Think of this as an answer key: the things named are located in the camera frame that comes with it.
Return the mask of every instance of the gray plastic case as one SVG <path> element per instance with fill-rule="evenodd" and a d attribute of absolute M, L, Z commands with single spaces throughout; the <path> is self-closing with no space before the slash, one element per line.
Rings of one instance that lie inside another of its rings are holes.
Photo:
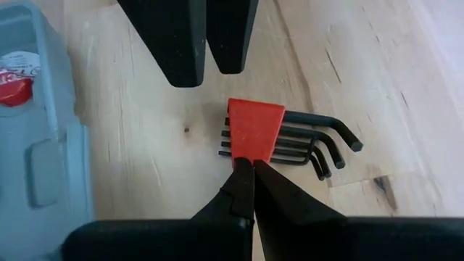
<path fill-rule="evenodd" d="M 94 218 L 88 131 L 64 42 L 30 2 L 0 5 L 0 56 L 12 51 L 39 54 L 41 72 L 31 100 L 0 105 L 0 260 L 55 260 Z"/>

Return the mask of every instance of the wooden table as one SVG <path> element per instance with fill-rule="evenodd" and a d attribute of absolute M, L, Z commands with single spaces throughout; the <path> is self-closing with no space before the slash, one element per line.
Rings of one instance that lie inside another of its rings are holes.
<path fill-rule="evenodd" d="M 169 85 L 112 4 L 64 0 L 56 24 L 91 130 L 98 218 L 188 218 L 208 203 L 231 173 L 217 156 L 229 97 L 334 116 L 360 137 L 357 154 L 336 139 L 347 167 L 328 182 L 276 166 L 346 215 L 464 214 L 459 1 L 261 0 L 245 71 L 221 75 L 208 51 L 194 89 Z"/>

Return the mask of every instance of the light wooden surface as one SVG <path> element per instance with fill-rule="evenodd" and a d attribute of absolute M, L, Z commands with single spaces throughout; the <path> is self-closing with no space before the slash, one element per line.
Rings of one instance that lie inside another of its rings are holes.
<path fill-rule="evenodd" d="M 67 38 L 99 218 L 205 205 L 231 173 L 216 151 L 232 96 L 334 116 L 361 138 L 357 154 L 336 140 L 347 167 L 327 183 L 278 167 L 336 210 L 464 215 L 461 1 L 261 0 L 244 73 L 221 75 L 207 52 L 195 89 L 169 86 L 114 1 L 36 1 Z"/>

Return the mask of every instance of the plastic toolbox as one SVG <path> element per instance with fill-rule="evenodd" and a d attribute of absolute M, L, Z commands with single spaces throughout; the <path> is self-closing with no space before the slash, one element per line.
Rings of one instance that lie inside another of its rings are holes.
<path fill-rule="evenodd" d="M 29 2 L 0 5 L 0 57 L 12 51 L 38 54 L 41 70 L 28 102 L 0 105 L 0 260 L 56 260 L 93 219 L 88 131 L 64 42 Z"/>

